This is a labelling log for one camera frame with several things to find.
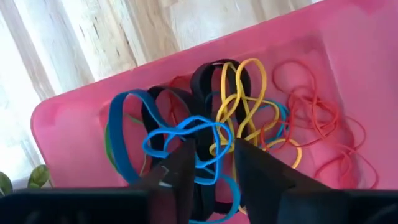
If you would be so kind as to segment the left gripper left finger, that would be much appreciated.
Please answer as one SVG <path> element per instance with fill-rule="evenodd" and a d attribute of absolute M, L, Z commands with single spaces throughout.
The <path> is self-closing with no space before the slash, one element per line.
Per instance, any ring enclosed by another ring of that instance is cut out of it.
<path fill-rule="evenodd" d="M 195 141 L 186 140 L 133 185 L 144 193 L 138 224 L 188 224 L 193 207 Z"/>

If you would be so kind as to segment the green rubber band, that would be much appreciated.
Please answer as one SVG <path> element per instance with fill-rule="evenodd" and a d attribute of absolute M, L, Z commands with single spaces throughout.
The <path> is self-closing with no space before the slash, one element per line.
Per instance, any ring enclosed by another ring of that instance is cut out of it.
<path fill-rule="evenodd" d="M 104 147 L 105 147 L 106 156 L 109 159 L 111 165 L 114 167 L 114 169 L 117 172 L 119 172 L 118 168 L 117 168 L 117 166 L 115 164 L 114 157 L 113 157 L 113 150 L 112 150 L 112 147 L 111 147 L 108 124 L 106 124 L 105 129 L 104 129 Z"/>

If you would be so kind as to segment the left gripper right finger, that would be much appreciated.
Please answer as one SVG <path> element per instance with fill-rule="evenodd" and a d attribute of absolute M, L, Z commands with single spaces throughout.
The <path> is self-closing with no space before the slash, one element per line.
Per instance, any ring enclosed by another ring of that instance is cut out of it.
<path fill-rule="evenodd" d="M 234 144 L 238 182 L 251 224 L 331 224 L 327 186 L 244 139 Z"/>

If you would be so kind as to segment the small green potted plant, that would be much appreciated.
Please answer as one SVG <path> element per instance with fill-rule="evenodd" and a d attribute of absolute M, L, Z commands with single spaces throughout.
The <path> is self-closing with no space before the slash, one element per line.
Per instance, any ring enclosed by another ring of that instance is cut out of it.
<path fill-rule="evenodd" d="M 0 171 L 0 198 L 22 189 L 40 189 L 51 185 L 50 174 L 46 165 L 41 164 L 35 167 L 30 176 L 14 182 Z"/>

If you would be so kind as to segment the wide black rubber band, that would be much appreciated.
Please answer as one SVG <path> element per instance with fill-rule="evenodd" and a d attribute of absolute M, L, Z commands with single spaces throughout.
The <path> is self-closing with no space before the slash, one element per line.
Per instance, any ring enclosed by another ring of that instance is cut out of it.
<path fill-rule="evenodd" d="M 239 62 L 231 59 L 221 59 L 210 63 L 205 63 L 199 66 L 198 69 L 195 70 L 193 73 L 191 80 L 190 80 L 190 88 L 192 94 L 195 95 L 195 98 L 200 100 L 202 105 L 204 106 L 205 117 L 211 118 L 211 110 L 213 108 L 212 100 L 206 102 L 206 97 L 210 95 L 212 92 L 212 83 L 211 79 L 213 76 L 214 71 L 216 68 L 223 68 L 225 63 L 232 63 L 233 67 L 237 68 L 239 66 Z M 229 83 L 229 89 L 231 93 L 236 93 L 236 75 L 232 68 L 227 69 L 227 78 Z M 242 86 L 245 88 L 244 93 L 245 95 L 251 94 L 251 80 L 248 74 L 248 71 L 243 68 L 241 72 L 241 82 Z M 240 101 L 237 108 L 236 108 L 236 118 L 238 124 L 241 124 L 246 117 L 246 112 L 244 109 L 243 102 Z M 214 212 L 219 214 L 227 214 L 232 206 L 232 203 L 224 203 L 224 202 L 217 202 L 215 200 L 215 187 L 213 187 L 213 193 L 211 196 L 214 198 L 215 202 L 212 202 Z"/>
<path fill-rule="evenodd" d="M 189 115 L 204 115 L 203 104 L 200 103 L 200 101 L 196 99 L 191 93 L 175 87 L 154 86 L 147 91 L 147 93 L 149 94 L 150 103 L 152 104 L 150 106 L 147 106 L 144 104 L 144 102 L 142 102 L 141 106 L 142 121 L 148 134 L 159 127 L 170 127 L 170 125 L 160 115 L 159 109 L 155 103 L 157 97 L 164 90 L 169 91 L 173 96 L 176 96 L 180 101 L 182 101 L 183 106 L 186 107 Z M 195 138 L 197 149 L 199 149 L 200 146 L 202 146 L 202 143 L 205 143 L 207 139 L 206 134 L 203 135 L 202 131 L 190 134 L 188 135 L 188 138 Z M 165 139 L 162 135 L 154 136 L 150 140 L 150 145 L 157 151 L 163 150 L 164 144 Z M 162 160 L 155 158 L 154 156 L 151 157 L 152 159 L 150 168 L 155 167 L 155 165 L 157 165 Z"/>

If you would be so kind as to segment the pink translucent plastic bin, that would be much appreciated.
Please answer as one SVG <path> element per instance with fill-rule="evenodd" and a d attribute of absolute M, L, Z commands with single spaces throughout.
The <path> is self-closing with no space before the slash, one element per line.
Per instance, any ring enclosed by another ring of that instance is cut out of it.
<path fill-rule="evenodd" d="M 221 58 L 260 60 L 269 77 L 266 96 L 280 102 L 287 97 L 272 82 L 273 68 L 289 59 L 307 64 L 320 97 L 364 126 L 359 153 L 377 170 L 377 188 L 398 189 L 398 0 L 323 0 L 45 100 L 32 113 L 31 129 L 54 186 L 125 185 L 104 152 L 111 100 Z M 276 81 L 293 88 L 310 78 L 288 63 Z M 371 186 L 373 171 L 360 158 L 354 164 L 360 185 Z"/>

